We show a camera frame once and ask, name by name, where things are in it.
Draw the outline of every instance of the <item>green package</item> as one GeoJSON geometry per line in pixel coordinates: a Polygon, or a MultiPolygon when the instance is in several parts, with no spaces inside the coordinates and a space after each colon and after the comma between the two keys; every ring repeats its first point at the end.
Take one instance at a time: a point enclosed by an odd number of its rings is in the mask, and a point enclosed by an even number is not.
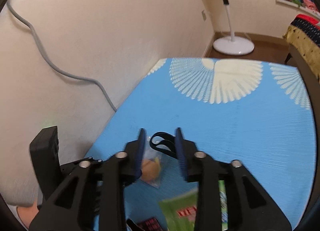
{"type": "MultiPolygon", "coordinates": [[[[227,197],[224,181],[219,181],[222,231],[228,229],[227,197]]],[[[181,196],[165,199],[159,206],[167,221],[169,231],[193,231],[196,221],[198,189],[181,196]]]]}

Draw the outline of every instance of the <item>plastic bag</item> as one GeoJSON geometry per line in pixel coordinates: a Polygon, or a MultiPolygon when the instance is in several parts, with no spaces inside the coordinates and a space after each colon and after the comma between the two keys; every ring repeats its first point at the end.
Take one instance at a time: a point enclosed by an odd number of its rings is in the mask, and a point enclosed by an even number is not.
{"type": "MultiPolygon", "coordinates": [[[[163,140],[161,137],[154,137],[154,144],[163,140]]],[[[152,149],[149,145],[150,137],[147,138],[146,147],[142,159],[142,176],[140,179],[149,185],[159,188],[161,184],[161,175],[168,162],[168,156],[162,152],[152,149]]],[[[159,145],[159,148],[168,149],[167,146],[159,145]]]]}

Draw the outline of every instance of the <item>blue tablecloth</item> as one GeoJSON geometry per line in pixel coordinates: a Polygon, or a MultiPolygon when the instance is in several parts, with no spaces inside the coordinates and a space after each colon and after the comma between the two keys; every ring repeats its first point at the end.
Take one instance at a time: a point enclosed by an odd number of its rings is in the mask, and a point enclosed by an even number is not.
{"type": "MultiPolygon", "coordinates": [[[[137,138],[181,127],[185,139],[214,159],[241,160],[296,227],[309,199],[316,138],[307,91],[294,67],[205,58],[160,60],[115,113],[86,156],[108,159],[137,138]]],[[[142,181],[125,188],[127,217],[156,216],[157,204],[194,188],[176,160],[159,189],[142,181]]]]}

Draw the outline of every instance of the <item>white fan pattern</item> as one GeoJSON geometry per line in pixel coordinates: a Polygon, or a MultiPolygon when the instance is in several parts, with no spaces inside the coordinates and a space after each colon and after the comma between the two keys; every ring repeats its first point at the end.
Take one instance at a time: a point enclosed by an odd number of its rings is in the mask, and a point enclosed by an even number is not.
{"type": "Polygon", "coordinates": [[[211,104],[239,100],[262,78],[261,61],[209,58],[173,58],[170,76],[174,87],[191,99],[211,104]]]}
{"type": "Polygon", "coordinates": [[[281,64],[269,63],[273,78],[285,94],[290,95],[296,105],[310,109],[309,95],[297,68],[281,64]]]}
{"type": "Polygon", "coordinates": [[[148,72],[147,76],[149,76],[151,73],[154,73],[155,71],[160,69],[165,64],[166,60],[167,59],[158,60],[158,62],[152,67],[152,69],[150,69],[150,71],[148,72]]]}

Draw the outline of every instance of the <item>gray cable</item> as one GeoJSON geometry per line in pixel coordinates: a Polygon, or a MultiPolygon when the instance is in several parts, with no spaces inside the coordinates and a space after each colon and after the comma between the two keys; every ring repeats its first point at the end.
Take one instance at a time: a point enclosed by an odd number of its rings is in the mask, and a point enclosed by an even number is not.
{"type": "Polygon", "coordinates": [[[96,80],[96,79],[92,79],[92,78],[85,78],[85,77],[81,77],[81,76],[76,76],[76,75],[73,75],[73,74],[70,74],[70,73],[67,73],[65,71],[63,71],[62,69],[59,69],[57,66],[55,66],[52,61],[49,59],[42,43],[41,43],[41,40],[38,36],[38,34],[36,33],[36,30],[34,29],[33,25],[31,23],[29,23],[27,20],[25,20],[24,18],[22,18],[20,15],[17,14],[17,12],[12,8],[11,6],[11,0],[8,0],[7,1],[7,7],[8,9],[10,10],[10,12],[15,16],[16,19],[18,19],[20,22],[24,23],[26,26],[28,26],[31,30],[31,34],[36,42],[36,45],[38,47],[38,50],[39,52],[41,53],[41,56],[44,58],[44,60],[47,62],[47,64],[49,64],[49,66],[51,68],[53,68],[56,72],[64,75],[64,76],[67,76],[69,78],[73,78],[73,79],[79,79],[79,80],[84,80],[84,81],[89,81],[89,82],[92,82],[94,84],[96,84],[102,91],[102,93],[104,94],[104,96],[106,97],[109,105],[111,106],[111,108],[116,112],[117,109],[116,107],[113,105],[112,101],[110,100],[106,90],[104,89],[104,87],[101,85],[101,83],[96,80]]]}

